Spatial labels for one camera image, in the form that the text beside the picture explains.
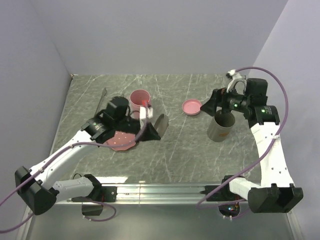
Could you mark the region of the grey round lid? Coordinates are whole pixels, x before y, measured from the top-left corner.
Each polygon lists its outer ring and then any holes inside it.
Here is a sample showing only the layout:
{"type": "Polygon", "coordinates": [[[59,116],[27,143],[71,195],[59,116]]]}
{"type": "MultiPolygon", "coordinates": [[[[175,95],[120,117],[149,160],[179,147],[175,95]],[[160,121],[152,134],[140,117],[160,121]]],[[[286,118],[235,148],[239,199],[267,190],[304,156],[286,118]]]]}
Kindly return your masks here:
{"type": "Polygon", "coordinates": [[[158,135],[162,138],[169,126],[169,118],[167,115],[162,113],[155,121],[153,127],[157,131],[158,135]]]}

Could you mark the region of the tall grey cup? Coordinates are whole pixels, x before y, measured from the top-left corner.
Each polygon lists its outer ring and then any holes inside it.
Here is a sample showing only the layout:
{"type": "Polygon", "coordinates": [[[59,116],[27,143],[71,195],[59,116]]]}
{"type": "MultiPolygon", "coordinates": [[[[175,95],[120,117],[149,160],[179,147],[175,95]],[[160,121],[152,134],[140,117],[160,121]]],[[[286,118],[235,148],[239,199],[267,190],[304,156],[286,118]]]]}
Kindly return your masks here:
{"type": "Polygon", "coordinates": [[[231,112],[223,113],[218,110],[212,118],[206,134],[213,142],[223,142],[231,132],[235,122],[235,116],[231,112]]]}

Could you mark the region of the metal tongs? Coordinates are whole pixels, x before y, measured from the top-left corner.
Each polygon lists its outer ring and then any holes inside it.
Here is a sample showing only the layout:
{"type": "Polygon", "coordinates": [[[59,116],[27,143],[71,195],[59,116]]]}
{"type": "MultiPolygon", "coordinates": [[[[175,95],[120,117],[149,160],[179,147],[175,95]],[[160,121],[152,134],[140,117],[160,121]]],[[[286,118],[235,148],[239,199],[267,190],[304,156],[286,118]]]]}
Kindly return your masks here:
{"type": "Polygon", "coordinates": [[[98,105],[97,105],[97,108],[96,108],[94,115],[97,115],[101,110],[106,108],[107,100],[108,100],[107,95],[108,95],[108,91],[106,88],[104,88],[102,90],[101,97],[99,99],[99,102],[98,102],[98,105]]]}

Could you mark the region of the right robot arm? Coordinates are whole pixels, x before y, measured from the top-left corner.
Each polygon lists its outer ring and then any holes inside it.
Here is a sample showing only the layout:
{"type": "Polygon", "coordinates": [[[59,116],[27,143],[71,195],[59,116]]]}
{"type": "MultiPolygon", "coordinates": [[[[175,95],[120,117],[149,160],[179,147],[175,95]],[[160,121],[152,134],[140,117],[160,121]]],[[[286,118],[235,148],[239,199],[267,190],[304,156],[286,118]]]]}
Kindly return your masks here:
{"type": "Polygon", "coordinates": [[[280,120],[275,106],[267,104],[265,79],[247,79],[242,94],[235,89],[237,83],[233,80],[228,87],[214,89],[200,109],[212,117],[218,107],[223,114],[242,113],[254,136],[259,158],[206,194],[196,208],[200,209],[204,201],[220,190],[226,200],[240,196],[253,213],[288,213],[303,199],[304,193],[295,186],[286,164],[280,138],[285,121],[280,120]]]}

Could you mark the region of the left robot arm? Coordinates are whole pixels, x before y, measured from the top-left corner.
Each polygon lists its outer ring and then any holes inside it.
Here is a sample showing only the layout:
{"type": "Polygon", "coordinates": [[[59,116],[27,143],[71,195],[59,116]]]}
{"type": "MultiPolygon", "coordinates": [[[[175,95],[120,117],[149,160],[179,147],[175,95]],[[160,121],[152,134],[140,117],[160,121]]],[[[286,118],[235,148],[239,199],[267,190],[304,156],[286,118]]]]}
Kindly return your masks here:
{"type": "Polygon", "coordinates": [[[143,101],[138,119],[130,116],[129,107],[125,97],[113,97],[63,147],[31,168],[21,166],[15,171],[16,192],[36,216],[70,198],[85,197],[89,201],[100,198],[102,185],[93,175],[64,181],[60,177],[88,153],[105,147],[116,132],[133,134],[134,143],[161,139],[149,121],[153,117],[151,105],[143,101]]]}

